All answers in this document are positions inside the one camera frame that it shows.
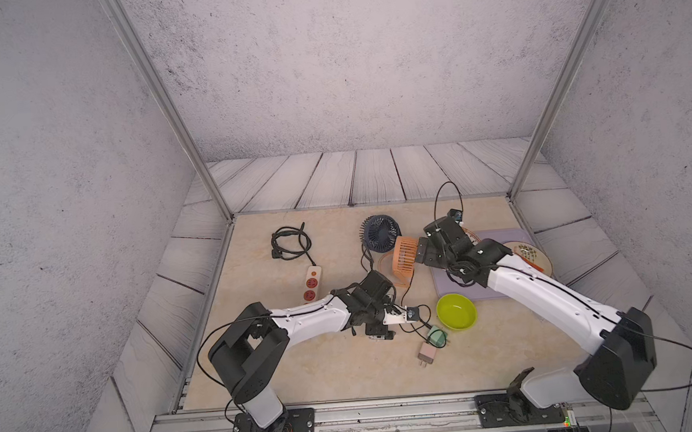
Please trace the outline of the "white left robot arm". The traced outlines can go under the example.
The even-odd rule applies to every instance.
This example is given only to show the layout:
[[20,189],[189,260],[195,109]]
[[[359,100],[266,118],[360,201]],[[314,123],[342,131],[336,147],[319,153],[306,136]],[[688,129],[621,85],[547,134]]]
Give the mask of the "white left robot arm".
[[263,432],[285,426],[287,409],[271,379],[289,348],[317,336],[365,327],[366,335],[394,337],[391,325],[415,321],[416,311],[398,306],[393,283],[371,270],[360,283],[333,289],[315,303],[286,309],[267,309],[252,303],[221,327],[207,353],[214,374],[209,378],[227,389],[232,402]]

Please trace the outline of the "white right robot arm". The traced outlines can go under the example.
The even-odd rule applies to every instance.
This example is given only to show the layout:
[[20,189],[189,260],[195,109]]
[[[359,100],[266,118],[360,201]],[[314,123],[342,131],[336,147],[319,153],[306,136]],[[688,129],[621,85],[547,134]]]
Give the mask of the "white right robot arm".
[[417,263],[519,302],[586,352],[575,367],[527,368],[510,383],[503,405],[523,424],[557,404],[586,400],[626,410],[657,368],[659,338],[646,313],[618,311],[571,290],[498,241],[473,242],[452,215],[427,225],[416,248]]

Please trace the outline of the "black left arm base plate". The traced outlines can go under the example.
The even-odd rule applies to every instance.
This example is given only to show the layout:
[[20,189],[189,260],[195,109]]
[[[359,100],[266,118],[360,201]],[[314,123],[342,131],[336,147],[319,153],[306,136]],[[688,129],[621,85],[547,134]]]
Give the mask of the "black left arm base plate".
[[235,415],[233,432],[315,432],[315,409],[285,408],[267,428],[261,428],[245,413]]

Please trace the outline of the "white red power strip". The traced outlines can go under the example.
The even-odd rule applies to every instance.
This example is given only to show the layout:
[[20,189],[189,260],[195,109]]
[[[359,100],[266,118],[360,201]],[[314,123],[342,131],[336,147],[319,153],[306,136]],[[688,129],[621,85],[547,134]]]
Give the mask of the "white red power strip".
[[303,290],[303,299],[307,303],[314,303],[321,298],[320,285],[323,269],[321,266],[309,267],[305,277],[305,287]]

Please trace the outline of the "orange desk fan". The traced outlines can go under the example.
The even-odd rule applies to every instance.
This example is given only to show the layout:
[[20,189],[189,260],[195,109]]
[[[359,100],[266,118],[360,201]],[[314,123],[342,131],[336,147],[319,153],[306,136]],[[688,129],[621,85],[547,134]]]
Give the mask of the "orange desk fan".
[[382,269],[385,261],[390,266],[390,279],[396,288],[407,287],[414,277],[418,238],[399,236],[393,250],[383,253],[377,266]]

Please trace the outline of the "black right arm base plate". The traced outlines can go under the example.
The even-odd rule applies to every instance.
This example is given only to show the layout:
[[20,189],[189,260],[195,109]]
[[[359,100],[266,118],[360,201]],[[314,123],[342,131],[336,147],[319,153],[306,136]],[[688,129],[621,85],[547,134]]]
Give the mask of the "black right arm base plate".
[[480,394],[474,398],[482,428],[563,424],[566,421],[560,407],[536,407],[521,392],[520,386],[533,371],[533,367],[523,370],[504,393]]

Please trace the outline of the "pink usb power adapter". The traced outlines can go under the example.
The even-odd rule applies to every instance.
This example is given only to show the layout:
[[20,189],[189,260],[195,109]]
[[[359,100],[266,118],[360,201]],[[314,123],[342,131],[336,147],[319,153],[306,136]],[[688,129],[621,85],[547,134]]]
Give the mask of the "pink usb power adapter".
[[426,367],[434,363],[437,356],[437,348],[429,343],[422,343],[418,351],[418,361],[420,366]]

